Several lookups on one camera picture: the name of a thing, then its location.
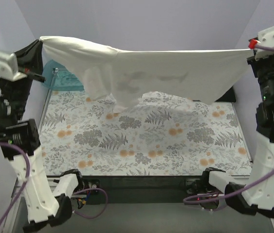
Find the folded black t shirt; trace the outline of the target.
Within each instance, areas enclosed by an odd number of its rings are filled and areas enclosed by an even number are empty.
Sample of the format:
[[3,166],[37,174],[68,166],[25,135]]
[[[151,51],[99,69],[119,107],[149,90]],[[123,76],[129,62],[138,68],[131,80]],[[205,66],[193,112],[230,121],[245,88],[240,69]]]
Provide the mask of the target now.
[[230,102],[230,103],[235,103],[236,101],[237,101],[236,95],[233,87],[231,87],[218,100],[216,100],[216,102]]

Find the teal plastic basket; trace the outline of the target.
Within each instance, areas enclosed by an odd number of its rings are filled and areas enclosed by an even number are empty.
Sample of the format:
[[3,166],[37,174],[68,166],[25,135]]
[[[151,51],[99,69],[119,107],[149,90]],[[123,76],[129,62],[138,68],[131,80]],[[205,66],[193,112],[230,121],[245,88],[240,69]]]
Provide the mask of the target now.
[[45,81],[43,86],[53,91],[83,91],[84,87],[79,79],[69,72],[63,65],[50,60],[43,70]]

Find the floral table mat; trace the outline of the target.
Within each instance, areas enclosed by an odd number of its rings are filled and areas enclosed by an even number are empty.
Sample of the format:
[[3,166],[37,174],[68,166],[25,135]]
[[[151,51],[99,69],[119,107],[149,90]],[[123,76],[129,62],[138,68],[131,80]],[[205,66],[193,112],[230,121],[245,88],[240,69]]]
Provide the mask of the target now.
[[49,96],[40,125],[45,171],[84,176],[200,175],[215,167],[251,173],[251,156],[231,103],[206,105],[160,92],[114,113],[113,97],[83,91]]

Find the aluminium frame rail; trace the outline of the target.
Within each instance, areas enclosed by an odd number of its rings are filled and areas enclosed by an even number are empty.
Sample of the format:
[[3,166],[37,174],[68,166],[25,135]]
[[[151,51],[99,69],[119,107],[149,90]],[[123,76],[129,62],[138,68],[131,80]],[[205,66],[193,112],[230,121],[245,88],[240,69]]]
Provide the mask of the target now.
[[246,216],[225,207],[208,212],[182,203],[108,204],[96,194],[81,213],[44,233],[274,233],[274,219]]

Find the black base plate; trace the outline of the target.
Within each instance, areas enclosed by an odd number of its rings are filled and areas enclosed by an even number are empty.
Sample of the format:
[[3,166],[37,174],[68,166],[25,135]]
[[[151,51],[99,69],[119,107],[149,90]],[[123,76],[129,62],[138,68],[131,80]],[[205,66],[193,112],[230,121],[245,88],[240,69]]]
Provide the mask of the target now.
[[108,204],[182,203],[185,197],[215,192],[201,176],[83,176],[83,188],[101,188]]

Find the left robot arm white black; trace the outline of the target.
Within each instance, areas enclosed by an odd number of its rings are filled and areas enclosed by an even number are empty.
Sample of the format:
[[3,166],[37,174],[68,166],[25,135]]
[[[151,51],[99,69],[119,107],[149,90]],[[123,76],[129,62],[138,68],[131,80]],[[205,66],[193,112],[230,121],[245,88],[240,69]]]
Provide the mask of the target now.
[[27,205],[26,233],[65,223],[72,216],[72,194],[85,188],[80,171],[71,169],[51,189],[36,122],[22,119],[33,81],[45,81],[42,48],[43,43],[35,40],[16,52],[0,51],[0,147],[21,182],[18,194]]

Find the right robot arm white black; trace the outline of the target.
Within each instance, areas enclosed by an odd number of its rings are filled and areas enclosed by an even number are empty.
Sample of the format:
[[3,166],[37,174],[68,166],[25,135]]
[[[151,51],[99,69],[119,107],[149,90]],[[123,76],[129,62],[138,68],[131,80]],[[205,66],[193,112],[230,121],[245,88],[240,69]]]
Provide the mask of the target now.
[[201,187],[207,193],[223,193],[226,204],[241,214],[260,213],[274,218],[274,53],[247,59],[258,80],[262,101],[257,107],[257,151],[248,184],[237,184],[226,172],[213,167],[202,173]]

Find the white t shirt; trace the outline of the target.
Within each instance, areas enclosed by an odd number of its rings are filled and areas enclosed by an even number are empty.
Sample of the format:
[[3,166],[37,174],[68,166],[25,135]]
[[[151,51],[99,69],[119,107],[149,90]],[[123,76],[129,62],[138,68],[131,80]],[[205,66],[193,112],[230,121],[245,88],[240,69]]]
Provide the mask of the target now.
[[212,104],[247,71],[242,50],[129,51],[65,36],[42,36],[49,58],[82,83],[92,100],[115,98],[114,112],[135,106],[148,92]]

